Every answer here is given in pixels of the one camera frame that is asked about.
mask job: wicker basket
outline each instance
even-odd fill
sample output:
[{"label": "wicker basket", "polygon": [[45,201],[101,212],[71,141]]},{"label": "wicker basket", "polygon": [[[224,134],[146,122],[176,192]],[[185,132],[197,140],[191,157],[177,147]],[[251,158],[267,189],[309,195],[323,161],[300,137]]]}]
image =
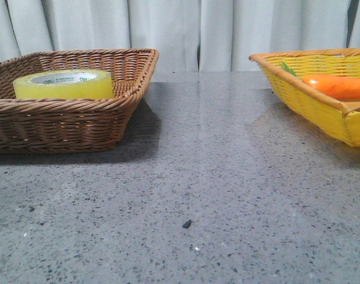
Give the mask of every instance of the wicker basket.
[{"label": "wicker basket", "polygon": [[[360,49],[292,51],[253,54],[274,92],[293,111],[326,134],[360,147],[360,101],[338,101],[301,81],[307,74],[333,74],[360,78]],[[297,77],[283,71],[285,62]]]},{"label": "wicker basket", "polygon": [[[115,147],[146,92],[153,49],[38,52],[0,63],[0,153],[75,153]],[[15,99],[15,78],[48,70],[111,72],[113,99]]]}]

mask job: white curtain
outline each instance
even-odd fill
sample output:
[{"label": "white curtain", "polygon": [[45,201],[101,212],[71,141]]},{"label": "white curtain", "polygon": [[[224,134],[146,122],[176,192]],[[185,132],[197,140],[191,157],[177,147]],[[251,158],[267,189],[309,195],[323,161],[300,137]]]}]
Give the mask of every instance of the white curtain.
[{"label": "white curtain", "polygon": [[242,71],[252,53],[347,46],[360,47],[360,0],[0,0],[0,62],[150,47],[159,72]]}]

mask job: gray granite countertop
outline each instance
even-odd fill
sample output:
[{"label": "gray granite countertop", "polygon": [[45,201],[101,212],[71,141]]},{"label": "gray granite countertop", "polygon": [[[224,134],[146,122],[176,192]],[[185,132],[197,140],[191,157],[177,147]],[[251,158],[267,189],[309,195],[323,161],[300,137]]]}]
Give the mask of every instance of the gray granite countertop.
[{"label": "gray granite countertop", "polygon": [[260,72],[155,74],[114,150],[0,155],[4,283],[360,283],[360,149]]}]

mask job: orange carrot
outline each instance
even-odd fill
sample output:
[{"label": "orange carrot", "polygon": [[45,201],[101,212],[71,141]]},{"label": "orange carrot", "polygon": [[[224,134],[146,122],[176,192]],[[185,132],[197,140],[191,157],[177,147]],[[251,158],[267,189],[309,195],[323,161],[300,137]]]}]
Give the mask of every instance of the orange carrot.
[{"label": "orange carrot", "polygon": [[335,99],[360,99],[360,78],[315,74],[304,76],[303,82]]}]

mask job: roll of tape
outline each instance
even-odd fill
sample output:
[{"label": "roll of tape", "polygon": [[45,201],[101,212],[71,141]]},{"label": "roll of tape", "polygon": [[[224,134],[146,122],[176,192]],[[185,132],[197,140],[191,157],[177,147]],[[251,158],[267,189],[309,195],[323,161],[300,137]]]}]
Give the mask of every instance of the roll of tape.
[{"label": "roll of tape", "polygon": [[13,81],[17,99],[108,99],[113,98],[109,72],[69,69],[35,73]]}]

